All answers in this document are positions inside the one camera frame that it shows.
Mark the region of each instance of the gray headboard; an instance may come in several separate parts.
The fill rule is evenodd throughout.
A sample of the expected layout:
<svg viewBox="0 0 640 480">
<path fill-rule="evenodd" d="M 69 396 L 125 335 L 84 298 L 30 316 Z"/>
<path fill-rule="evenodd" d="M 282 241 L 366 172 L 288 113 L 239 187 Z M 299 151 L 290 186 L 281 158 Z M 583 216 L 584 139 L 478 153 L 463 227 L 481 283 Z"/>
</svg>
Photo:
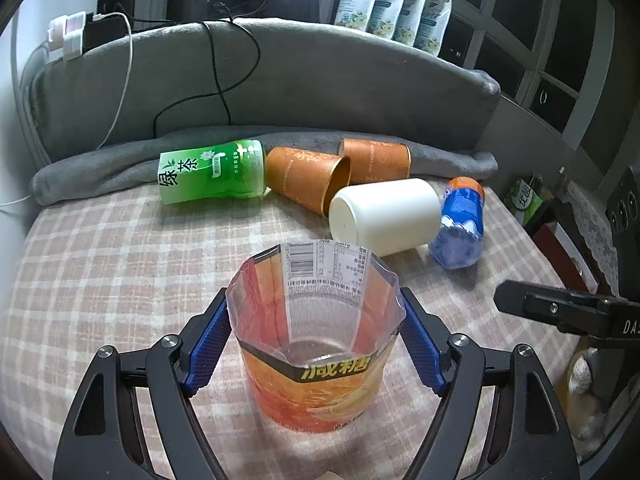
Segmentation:
<svg viewBox="0 0 640 480">
<path fill-rule="evenodd" d="M 471 150 L 497 106 L 500 87 L 424 52 L 346 28 L 278 19 L 239 20 L 262 61 L 226 94 L 234 124 L 306 126 L 387 134 L 444 150 Z M 222 86 L 251 68 L 255 48 L 242 31 L 209 23 Z M 47 65 L 27 88 L 32 134 L 55 162 L 95 149 L 118 106 L 127 39 L 70 62 Z M 194 94 L 214 92 L 209 43 L 198 24 L 134 35 L 133 69 L 108 144 L 152 138 L 154 116 Z M 159 135 L 226 124 L 220 99 L 184 103 L 164 114 Z"/>
</svg>

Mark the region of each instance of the black clamp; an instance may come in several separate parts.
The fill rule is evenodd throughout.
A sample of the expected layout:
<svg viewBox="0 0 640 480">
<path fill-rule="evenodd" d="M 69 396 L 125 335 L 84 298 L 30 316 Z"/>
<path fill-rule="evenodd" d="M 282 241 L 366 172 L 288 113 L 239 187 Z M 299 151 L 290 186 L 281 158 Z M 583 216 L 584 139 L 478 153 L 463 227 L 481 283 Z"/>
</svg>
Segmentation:
<svg viewBox="0 0 640 480">
<path fill-rule="evenodd" d="M 640 345 L 640 303 L 512 281 L 495 289 L 494 302 L 506 314 L 586 336 L 595 348 Z"/>
<path fill-rule="evenodd" d="M 483 386 L 496 386 L 494 406 L 481 461 L 470 478 L 578 480 L 569 430 L 533 349 L 481 348 L 467 335 L 451 334 L 409 289 L 402 294 L 402 339 L 422 382 L 442 397 L 404 480 L 456 479 Z M 136 388 L 148 388 L 175 478 L 227 480 L 190 397 L 209 382 L 230 332 L 222 289 L 179 335 L 123 354 L 113 346 L 100 348 L 67 415 L 53 479 L 162 479 L 151 465 L 138 413 Z"/>
</svg>

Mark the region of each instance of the plaid tablecloth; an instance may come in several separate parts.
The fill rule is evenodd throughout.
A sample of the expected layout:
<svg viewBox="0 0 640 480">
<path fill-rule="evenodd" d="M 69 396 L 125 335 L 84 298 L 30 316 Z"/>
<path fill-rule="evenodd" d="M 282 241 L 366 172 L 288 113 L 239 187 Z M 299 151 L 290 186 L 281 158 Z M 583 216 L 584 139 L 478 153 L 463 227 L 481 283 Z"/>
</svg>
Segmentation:
<svg viewBox="0 0 640 480">
<path fill-rule="evenodd" d="M 438 193 L 441 182 L 433 182 Z M 552 381 L 576 339 L 500 314 L 496 285 L 512 278 L 561 285 L 523 229 L 491 190 L 484 206 L 484 253 L 477 266 L 447 272 L 426 248 L 385 258 L 429 312 L 478 344 L 530 343 Z M 0 419 L 44 479 L 76 388 L 103 344 L 120 352 L 177 333 L 228 285 L 252 254 L 286 240 L 329 237 L 325 219 L 270 193 L 263 200 L 205 200 L 162 206 L 153 185 L 45 209 L 0 319 Z M 461 475 L 482 449 L 492 393 L 485 388 Z M 156 472 L 172 478 L 152 416 L 139 392 Z M 233 479 L 399 479 L 429 427 L 438 398 L 422 386 L 399 338 L 373 405 L 327 434 L 296 433 L 262 416 L 230 338 L 207 388 L 193 399 L 211 447 Z"/>
</svg>

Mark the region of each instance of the white cable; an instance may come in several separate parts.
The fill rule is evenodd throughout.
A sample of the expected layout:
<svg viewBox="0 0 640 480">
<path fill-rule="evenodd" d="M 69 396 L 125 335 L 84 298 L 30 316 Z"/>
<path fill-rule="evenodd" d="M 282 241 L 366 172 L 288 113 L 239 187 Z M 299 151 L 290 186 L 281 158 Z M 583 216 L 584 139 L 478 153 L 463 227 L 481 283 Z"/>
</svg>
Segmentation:
<svg viewBox="0 0 640 480">
<path fill-rule="evenodd" d="M 5 207 L 9 207 L 10 205 L 19 204 L 20 202 L 24 202 L 25 200 L 28 200 L 30 198 L 31 198 L 31 195 L 27 195 L 27 196 L 23 196 L 22 198 L 19 198 L 18 200 L 14 200 L 13 202 L 7 202 L 6 204 L 0 204 L 0 209 L 4 209 Z"/>
<path fill-rule="evenodd" d="M 21 108 L 20 108 L 20 99 L 19 99 L 19 79 L 18 79 L 18 61 L 16 56 L 16 44 L 18 38 L 18 19 L 20 17 L 20 8 L 15 11 L 14 16 L 11 19 L 11 40 L 10 40 L 10 69 L 11 69 L 11 86 L 14 92 L 14 104 L 15 104 L 15 113 L 18 115 L 18 125 L 20 130 L 22 131 L 22 138 L 24 139 L 25 145 L 27 145 L 26 136 L 24 135 L 24 118 L 22 116 Z M 33 152 L 27 146 L 27 152 L 31 156 L 31 161 L 34 163 L 34 166 L 37 168 L 36 162 L 33 158 Z M 20 202 L 24 202 L 31 198 L 31 195 L 24 196 L 19 198 L 18 200 L 13 200 L 12 202 L 7 202 L 4 204 L 0 204 L 0 209 L 4 209 L 5 207 L 9 207 L 14 204 L 18 204 Z"/>
<path fill-rule="evenodd" d="M 108 16 L 120 16 L 124 20 L 125 24 L 127 25 L 127 32 L 129 34 L 129 65 L 127 66 L 127 77 L 124 80 L 124 88 L 122 89 L 122 96 L 120 97 L 118 110 L 116 110 L 116 116 L 113 118 L 113 123 L 111 124 L 111 128 L 109 128 L 109 131 L 107 132 L 106 136 L 104 137 L 100 145 L 96 148 L 96 150 L 99 150 L 101 147 L 104 146 L 104 143 L 107 142 L 107 140 L 109 139 L 109 136 L 111 135 L 111 132 L 113 131 L 113 129 L 116 126 L 116 123 L 118 122 L 118 117 L 120 116 L 120 111 L 122 110 L 124 97 L 127 94 L 127 88 L 129 87 L 129 77 L 131 76 L 131 66 L 133 65 L 133 33 L 131 31 L 131 25 L 129 24 L 129 20 L 122 12 L 110 12 L 109 14 L 96 14 L 94 15 L 94 20 L 96 21 L 101 20 L 103 18 L 107 18 Z M 17 24 L 14 21 L 12 32 L 16 34 L 16 31 L 17 31 Z M 12 64 L 12 84 L 13 85 L 12 86 L 14 87 L 14 101 L 15 101 L 16 109 L 19 110 L 18 99 L 17 99 L 17 88 L 18 88 L 17 83 L 18 83 L 17 64 L 13 63 Z M 0 204 L 0 209 L 18 204 L 20 202 L 24 202 L 30 198 L 31 198 L 31 195 L 27 195 L 25 197 L 19 198 L 18 200 L 13 200 L 12 202 L 7 202 L 5 204 Z"/>
<path fill-rule="evenodd" d="M 122 12 L 109 12 L 108 14 L 95 14 L 94 20 L 101 20 L 103 18 L 107 18 L 108 16 L 120 16 L 124 20 L 125 24 L 127 25 L 127 32 L 129 33 L 129 66 L 127 67 L 127 77 L 124 80 L 122 97 L 120 98 L 120 104 L 118 105 L 116 116 L 113 118 L 113 124 L 111 125 L 111 128 L 109 128 L 109 131 L 107 132 L 107 135 L 104 137 L 104 140 L 100 143 L 100 145 L 96 148 L 96 150 L 99 150 L 101 147 L 104 146 L 104 143 L 107 142 L 107 140 L 109 139 L 109 136 L 111 135 L 111 132 L 113 131 L 113 129 L 116 126 L 116 123 L 118 122 L 118 117 L 120 116 L 120 110 L 122 110 L 122 103 L 124 102 L 124 96 L 127 93 L 127 87 L 129 86 L 129 77 L 131 76 L 131 65 L 133 64 L 133 33 L 131 31 L 131 25 L 129 23 L 129 20 Z"/>
</svg>

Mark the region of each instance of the nutrition label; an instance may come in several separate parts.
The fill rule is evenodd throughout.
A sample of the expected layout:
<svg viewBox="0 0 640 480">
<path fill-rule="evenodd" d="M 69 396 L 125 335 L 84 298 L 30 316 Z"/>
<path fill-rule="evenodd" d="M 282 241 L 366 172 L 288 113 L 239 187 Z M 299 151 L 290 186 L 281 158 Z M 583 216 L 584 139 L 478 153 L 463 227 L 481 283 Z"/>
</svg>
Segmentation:
<svg viewBox="0 0 640 480">
<path fill-rule="evenodd" d="M 287 297 L 308 293 L 322 285 L 354 306 L 362 305 L 369 251 L 357 246 L 313 240 L 283 244 L 282 274 Z"/>
</svg>

